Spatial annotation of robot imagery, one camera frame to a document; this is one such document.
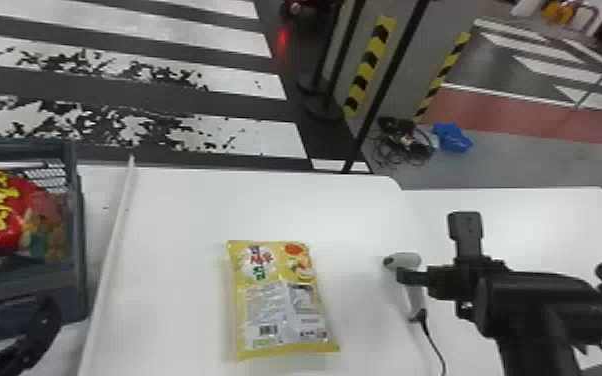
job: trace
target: yellow and black striped pole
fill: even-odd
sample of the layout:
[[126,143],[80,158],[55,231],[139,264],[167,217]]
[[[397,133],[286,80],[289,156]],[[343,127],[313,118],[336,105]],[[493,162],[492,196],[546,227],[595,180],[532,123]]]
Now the yellow and black striped pole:
[[429,91],[427,92],[427,95],[425,95],[425,99],[423,99],[422,103],[420,103],[418,111],[413,117],[414,122],[419,123],[427,113],[427,109],[432,104],[434,96],[436,95],[436,93],[439,92],[439,90],[441,89],[441,85],[444,83],[444,81],[446,81],[446,77],[448,76],[448,73],[450,73],[450,69],[453,67],[453,65],[455,65],[457,59],[460,58],[462,49],[464,49],[464,46],[467,44],[467,42],[469,42],[470,37],[471,34],[462,33],[460,34],[459,38],[457,38],[457,40],[455,41],[455,48],[453,48],[453,51],[450,53],[450,55],[446,57],[446,60],[443,61],[441,71],[438,75],[436,75],[434,81],[432,81],[432,84],[429,87]]
[[359,105],[364,101],[364,98],[366,97],[366,88],[373,80],[378,61],[385,55],[387,40],[396,26],[396,19],[384,16],[378,17],[378,22],[376,22],[376,26],[373,29],[371,40],[369,40],[369,43],[366,46],[366,52],[357,69],[357,76],[352,82],[352,87],[350,87],[350,92],[348,92],[348,98],[343,105],[345,117],[355,116],[359,109]]

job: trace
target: black pole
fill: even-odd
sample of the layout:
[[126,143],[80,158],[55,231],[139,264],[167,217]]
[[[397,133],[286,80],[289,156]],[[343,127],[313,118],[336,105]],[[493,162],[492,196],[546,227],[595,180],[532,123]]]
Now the black pole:
[[329,84],[327,85],[324,97],[311,98],[306,101],[306,110],[314,117],[323,121],[338,122],[343,118],[343,110],[334,100],[334,90],[336,90],[338,77],[343,69],[345,58],[350,49],[350,42],[355,35],[355,29],[357,28],[357,23],[362,15],[365,3],[366,0],[355,0],[348,26],[345,29],[345,35],[343,35],[343,40],[341,41],[341,46],[338,50],[338,55],[336,56],[336,62],[331,70],[331,77],[329,78]]
[[355,163],[355,159],[357,159],[357,156],[359,155],[359,152],[362,149],[362,145],[364,144],[366,135],[369,134],[371,124],[376,119],[378,110],[380,110],[380,105],[382,105],[383,100],[385,100],[387,91],[390,89],[390,85],[392,85],[394,76],[399,70],[399,65],[401,65],[402,60],[404,60],[404,56],[406,55],[408,46],[411,44],[411,40],[413,40],[413,36],[418,30],[418,26],[420,26],[422,17],[425,15],[427,6],[431,1],[432,0],[418,0],[417,4],[415,4],[415,8],[413,8],[413,14],[408,20],[408,24],[406,25],[404,34],[399,40],[397,49],[394,51],[394,55],[392,56],[390,66],[387,67],[387,71],[385,72],[385,76],[383,77],[383,82],[380,84],[378,92],[376,92],[376,96],[373,98],[373,102],[371,103],[371,107],[369,107],[369,112],[367,112],[366,117],[364,118],[364,122],[362,123],[362,127],[359,129],[359,133],[357,135],[357,139],[355,140],[351,154],[348,157],[348,159],[345,160],[343,170],[341,171],[342,174],[350,173],[352,165]]
[[337,3],[333,8],[333,17],[331,21],[330,30],[327,33],[327,37],[325,38],[324,47],[322,47],[322,52],[320,52],[320,58],[315,65],[315,71],[312,76],[306,74],[302,74],[297,81],[297,86],[299,89],[310,95],[322,94],[326,91],[326,83],[325,85],[320,85],[320,81],[322,80],[322,70],[324,69],[324,65],[327,63],[327,55],[329,54],[329,48],[331,47],[331,41],[334,39],[334,32],[336,30],[336,24],[338,24],[338,16],[341,13],[341,8],[345,4],[345,0],[341,0]]

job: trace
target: red floor marking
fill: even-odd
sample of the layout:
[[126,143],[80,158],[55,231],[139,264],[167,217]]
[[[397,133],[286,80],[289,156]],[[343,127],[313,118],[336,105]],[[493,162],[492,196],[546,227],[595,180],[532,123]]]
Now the red floor marking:
[[602,111],[443,88],[425,123],[457,123],[460,128],[521,136],[602,144]]

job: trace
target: black cable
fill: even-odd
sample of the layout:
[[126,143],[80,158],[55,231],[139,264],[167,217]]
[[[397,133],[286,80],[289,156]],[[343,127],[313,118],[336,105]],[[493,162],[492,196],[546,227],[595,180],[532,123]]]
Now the black cable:
[[439,357],[439,361],[441,362],[441,376],[446,376],[446,372],[447,372],[446,360],[443,358],[443,355],[441,354],[441,351],[439,350],[439,348],[436,346],[436,343],[434,343],[434,340],[432,339],[432,335],[429,331],[429,326],[427,326],[427,309],[425,309],[425,308],[421,309],[420,312],[418,312],[418,314],[415,316],[415,320],[420,323],[420,326],[422,327],[422,331],[425,333],[425,336],[427,337],[429,344],[432,346],[432,349],[434,349],[436,356]]
[[393,139],[404,135],[405,133],[378,132],[375,137],[370,137],[373,141],[373,159],[380,167],[395,170],[402,163],[420,167],[432,158],[434,146],[425,132],[417,128],[413,130],[413,135],[421,135],[424,140],[417,141],[410,148],[404,147]]

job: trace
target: black mechanical arm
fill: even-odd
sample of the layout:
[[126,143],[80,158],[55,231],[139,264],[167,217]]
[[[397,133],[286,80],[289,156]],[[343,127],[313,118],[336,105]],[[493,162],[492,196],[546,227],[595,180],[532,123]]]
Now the black mechanical arm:
[[[561,274],[515,272],[483,255],[481,216],[448,215],[457,257],[426,272],[397,269],[397,281],[455,302],[457,317],[497,342],[507,376],[581,376],[573,348],[602,348],[602,284]],[[602,279],[602,264],[596,268]]]
[[25,335],[0,351],[0,376],[17,376],[34,367],[61,329],[61,311],[51,298],[44,298]]

